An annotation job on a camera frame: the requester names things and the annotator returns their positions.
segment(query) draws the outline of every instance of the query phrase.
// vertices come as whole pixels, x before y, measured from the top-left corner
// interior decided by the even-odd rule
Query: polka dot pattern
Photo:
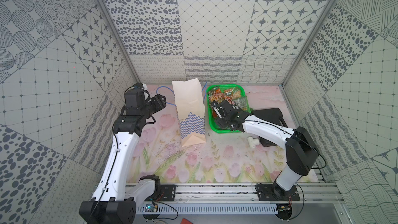
[[[0,127],[2,219],[26,224],[52,187],[66,157]]]
[[[129,54],[182,54],[175,0],[106,0]]]
[[[361,56],[376,33],[336,5],[304,56],[325,91]]]

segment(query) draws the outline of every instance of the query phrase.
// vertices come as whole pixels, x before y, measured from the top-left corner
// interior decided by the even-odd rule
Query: star pattern tile
[[[245,55],[297,55],[326,1],[258,0],[254,4]]]
[[[93,7],[62,35],[103,91],[106,91],[119,69],[122,54],[101,13]]]

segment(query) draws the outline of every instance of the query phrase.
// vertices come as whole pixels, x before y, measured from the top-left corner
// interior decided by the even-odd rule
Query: black cable
[[[297,214],[295,217],[293,217],[293,218],[289,218],[289,220],[293,220],[294,218],[296,218],[297,216],[299,216],[299,215],[301,214],[301,212],[302,212],[303,208],[304,208],[304,202],[305,202],[305,198],[304,198],[304,191],[302,190],[302,188],[301,188],[301,186],[300,186],[300,185],[298,185],[297,183],[296,183],[296,185],[297,185],[297,186],[299,186],[299,187],[300,187],[300,189],[301,189],[301,193],[302,193],[302,207],[301,207],[301,210],[300,210],[300,212],[298,212],[298,214]]]
[[[278,126],[273,125],[273,124],[271,124],[271,123],[262,122],[262,121],[249,121],[249,122],[257,122],[257,123],[269,124],[270,126],[276,127],[276,128],[278,128],[279,130],[281,130],[281,131],[283,131],[283,132],[285,132],[285,133],[287,133],[287,134],[293,136],[293,134],[288,133],[286,130],[283,130],[283,129],[279,128]],[[325,167],[328,165],[328,163],[326,162],[326,159],[325,159],[316,149],[314,149],[312,146],[310,146],[307,142],[305,142],[305,141],[302,140],[301,138],[299,138],[299,137],[296,137],[296,138],[298,138],[301,142],[303,142],[303,143],[306,144],[308,147],[310,147],[311,149],[313,149],[320,157],[322,157],[323,161],[325,162],[325,165],[324,165],[323,167],[317,167],[317,168],[312,168],[312,169],[323,169],[323,168],[325,168]]]
[[[116,149],[119,149],[119,144],[117,143],[117,137],[116,137],[115,134],[113,134],[113,135],[115,136],[115,140],[116,140]],[[106,188],[106,186],[108,185],[109,178],[111,177],[112,169],[113,169],[113,166],[115,165],[117,154],[118,154],[118,152],[116,152],[115,159],[113,160],[111,170],[109,171],[109,176],[108,176],[108,179],[106,180],[105,188]],[[90,218],[91,218],[91,216],[93,215],[95,209],[97,208],[98,203],[100,202],[100,200],[101,200],[101,198],[102,198],[104,192],[105,192],[105,189],[102,191],[102,194],[101,194],[101,196],[99,197],[99,199],[98,199],[98,201],[97,201],[97,204],[95,205],[95,207],[94,207],[93,210],[91,211],[91,214],[90,214],[90,216],[88,217],[87,223],[89,223]]]
[[[167,218],[167,217],[161,217],[161,218],[154,218],[153,220],[158,220],[158,219],[175,220],[175,219],[177,219],[177,217],[178,217],[178,211],[177,211],[175,208],[173,208],[172,206],[170,206],[169,204],[164,203],[164,202],[159,202],[159,201],[158,201],[158,203],[162,203],[162,204],[167,205],[167,206],[171,207],[172,209],[174,209],[174,211],[177,212],[177,216],[176,216],[175,218],[173,218],[173,219],[172,219],[172,218]]]

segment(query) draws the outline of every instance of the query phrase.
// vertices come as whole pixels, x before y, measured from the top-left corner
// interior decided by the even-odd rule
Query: mounting plate
[[[292,197],[292,201],[300,201],[300,196],[297,192],[296,185],[293,185],[293,187],[281,198],[274,193],[271,184],[257,185],[257,189],[259,191],[257,192],[259,201],[289,201],[289,195]]]
[[[161,202],[173,202],[174,197],[176,196],[176,185],[175,184],[161,184],[160,185],[160,194],[162,198],[159,199]]]

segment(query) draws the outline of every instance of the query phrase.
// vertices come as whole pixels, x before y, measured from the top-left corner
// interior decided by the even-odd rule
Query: wire
[[[249,122],[257,122],[257,123],[269,124],[270,126],[276,127],[276,128],[278,128],[279,130],[281,130],[281,131],[283,131],[283,132],[285,132],[285,133],[287,133],[287,134],[293,136],[293,134],[288,133],[286,130],[283,130],[283,129],[279,128],[278,126],[273,125],[273,124],[271,124],[271,123],[262,122],[262,121],[249,121]],[[299,137],[296,137],[296,138],[298,138],[301,142],[303,142],[303,143],[306,144],[308,147],[310,147],[311,149],[313,149],[313,150],[323,159],[323,161],[325,162],[325,165],[324,165],[323,167],[317,167],[317,168],[312,168],[312,169],[323,169],[323,168],[325,168],[325,167],[328,165],[328,163],[326,162],[326,159],[325,159],[316,149],[314,149],[312,146],[310,146],[307,142],[305,142],[305,141],[302,140],[301,138],[299,138]]]
[[[156,89],[156,94],[158,94],[158,90],[159,90],[159,88],[161,88],[161,87],[166,87],[166,86],[160,86],[160,87],[158,87],[158,88]],[[173,95],[175,95],[172,89],[170,89],[169,87],[166,87],[166,88],[167,88],[168,90],[170,90],[170,91],[173,93]],[[177,106],[174,105],[173,103],[169,103],[169,102],[166,102],[166,103],[167,103],[167,104],[170,104],[170,105],[173,105],[173,106],[175,106],[175,107],[177,107]]]
[[[116,140],[116,149],[119,149],[119,144],[117,143],[117,136],[116,136],[115,134],[113,134],[113,135],[115,136],[115,140]],[[93,210],[91,211],[90,216],[88,217],[87,223],[89,223],[89,221],[90,221],[90,219],[91,219],[91,216],[93,215],[95,209],[96,209],[97,206],[98,206],[98,203],[100,202],[100,200],[101,200],[101,198],[102,198],[102,196],[103,196],[103,194],[104,194],[104,192],[105,192],[105,188],[106,188],[106,186],[108,185],[109,178],[111,177],[111,173],[112,173],[113,166],[115,165],[115,162],[116,162],[117,153],[118,153],[118,152],[116,152],[116,154],[115,154],[115,159],[113,160],[111,170],[109,171],[109,176],[108,176],[108,179],[106,180],[105,187],[104,187],[104,189],[102,190],[101,196],[99,197],[99,199],[98,199],[98,201],[97,201],[97,204],[95,205],[95,207],[94,207]]]
[[[302,193],[302,207],[301,207],[301,210],[300,210],[300,212],[298,212],[298,214],[297,214],[295,217],[293,217],[293,218],[289,218],[289,220],[293,220],[294,218],[296,218],[297,216],[299,216],[299,215],[301,214],[301,212],[302,212],[303,208],[304,208],[304,202],[305,202],[305,198],[304,198],[304,191],[302,190],[302,188],[301,188],[301,186],[300,186],[300,185],[298,185],[297,183],[296,183],[296,185],[297,185],[297,186],[299,186],[299,187],[300,187],[300,189],[301,189],[301,193]]]
[[[174,209],[174,211],[177,212],[177,216],[176,216],[175,218],[173,218],[173,219],[172,219],[172,218],[167,218],[167,217],[161,217],[161,218],[153,218],[152,220],[158,220],[158,219],[175,220],[175,219],[178,217],[178,211],[177,211],[175,208],[173,208],[172,206],[170,206],[169,204],[164,203],[164,202],[158,202],[158,203],[162,203],[162,204],[167,205],[167,206],[171,207],[172,209]]]

